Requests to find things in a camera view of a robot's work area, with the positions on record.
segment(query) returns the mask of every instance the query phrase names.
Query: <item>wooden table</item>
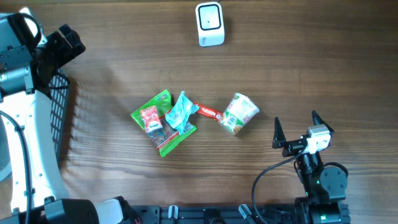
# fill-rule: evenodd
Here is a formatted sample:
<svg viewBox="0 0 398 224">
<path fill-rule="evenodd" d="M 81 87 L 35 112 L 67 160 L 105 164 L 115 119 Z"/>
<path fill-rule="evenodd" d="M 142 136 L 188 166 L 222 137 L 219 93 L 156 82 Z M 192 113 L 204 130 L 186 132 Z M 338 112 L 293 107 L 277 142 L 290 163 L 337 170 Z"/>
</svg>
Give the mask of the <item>wooden table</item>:
<svg viewBox="0 0 398 224">
<path fill-rule="evenodd" d="M 336 131 L 323 161 L 349 169 L 353 223 L 396 223 L 398 2 L 225 1 L 225 43 L 209 48 L 198 45 L 197 4 L 29 5 L 47 35 L 68 23 L 87 47 L 64 66 L 73 86 L 60 170 L 71 198 L 251 203 L 255 177 L 283 160 L 271 148 L 274 117 L 297 139 L 317 110 Z M 238 138 L 193 116 L 198 130 L 161 158 L 130 113 L 164 89 L 218 110 L 239 92 L 261 112 Z M 11 180 L 0 184 L 2 218 L 11 192 Z M 292 164 L 257 185 L 259 203 L 301 196 Z"/>
</svg>

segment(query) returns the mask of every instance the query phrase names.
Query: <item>small red packet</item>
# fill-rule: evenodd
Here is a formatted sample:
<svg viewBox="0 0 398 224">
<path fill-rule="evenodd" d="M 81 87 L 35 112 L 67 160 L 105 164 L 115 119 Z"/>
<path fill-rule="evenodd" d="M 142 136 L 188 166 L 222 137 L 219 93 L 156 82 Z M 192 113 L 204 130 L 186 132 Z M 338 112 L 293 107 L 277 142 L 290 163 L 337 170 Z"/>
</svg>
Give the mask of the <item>small red packet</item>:
<svg viewBox="0 0 398 224">
<path fill-rule="evenodd" d="M 220 121 L 221 117 L 223 116 L 223 113 L 218 110 L 214 110 L 197 102 L 193 102 L 193 104 L 200 107 L 200 109 L 197 111 L 198 114 L 202 114 L 208 118 L 213 118 L 216 121 Z"/>
<path fill-rule="evenodd" d="M 141 117 L 144 120 L 146 133 L 150 133 L 151 131 L 155 131 L 163 127 L 162 123 L 160 122 L 156 106 L 148 107 L 140 112 Z"/>
</svg>

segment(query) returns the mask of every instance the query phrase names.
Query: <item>pile of wrappers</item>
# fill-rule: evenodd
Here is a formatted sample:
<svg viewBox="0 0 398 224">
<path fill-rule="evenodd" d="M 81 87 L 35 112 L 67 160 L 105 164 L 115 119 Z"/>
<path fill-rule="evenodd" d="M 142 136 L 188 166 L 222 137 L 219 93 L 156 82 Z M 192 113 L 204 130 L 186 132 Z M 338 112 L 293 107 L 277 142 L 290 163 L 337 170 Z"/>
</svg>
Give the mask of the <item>pile of wrappers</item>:
<svg viewBox="0 0 398 224">
<path fill-rule="evenodd" d="M 155 144 L 160 156 L 166 156 L 181 141 L 197 130 L 188 119 L 198 113 L 219 122 L 229 133 L 236 135 L 251 118 L 260 112 L 246 96 L 235 93 L 231 103 L 222 113 L 205 105 L 190 101 L 182 91 L 172 106 L 168 90 L 159 93 L 149 102 L 135 110 L 131 117 L 146 132 Z"/>
</svg>

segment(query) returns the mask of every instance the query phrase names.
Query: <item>light blue plastic wrapper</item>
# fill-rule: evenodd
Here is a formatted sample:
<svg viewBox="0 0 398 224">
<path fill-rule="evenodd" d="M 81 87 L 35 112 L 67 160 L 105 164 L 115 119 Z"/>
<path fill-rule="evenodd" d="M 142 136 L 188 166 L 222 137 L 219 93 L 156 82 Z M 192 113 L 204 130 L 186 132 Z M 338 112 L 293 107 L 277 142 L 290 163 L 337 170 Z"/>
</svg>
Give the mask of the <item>light blue plastic wrapper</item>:
<svg viewBox="0 0 398 224">
<path fill-rule="evenodd" d="M 189 116 L 196 113 L 199 108 L 185 96 L 185 91 L 182 91 L 173 109 L 165 115 L 166 121 L 172 128 L 179 131 L 179 135 L 182 135 Z"/>
</svg>

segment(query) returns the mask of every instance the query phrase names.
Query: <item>white and green cup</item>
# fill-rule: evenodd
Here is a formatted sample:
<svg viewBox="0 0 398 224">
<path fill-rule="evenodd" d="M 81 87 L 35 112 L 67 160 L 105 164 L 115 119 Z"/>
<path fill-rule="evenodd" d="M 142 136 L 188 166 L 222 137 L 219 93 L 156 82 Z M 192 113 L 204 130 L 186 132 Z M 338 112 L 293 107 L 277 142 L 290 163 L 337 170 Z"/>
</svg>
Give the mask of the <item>white and green cup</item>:
<svg viewBox="0 0 398 224">
<path fill-rule="evenodd" d="M 260 109 L 245 95 L 235 93 L 231 103 L 225 109 L 220 125 L 235 135 Z"/>
</svg>

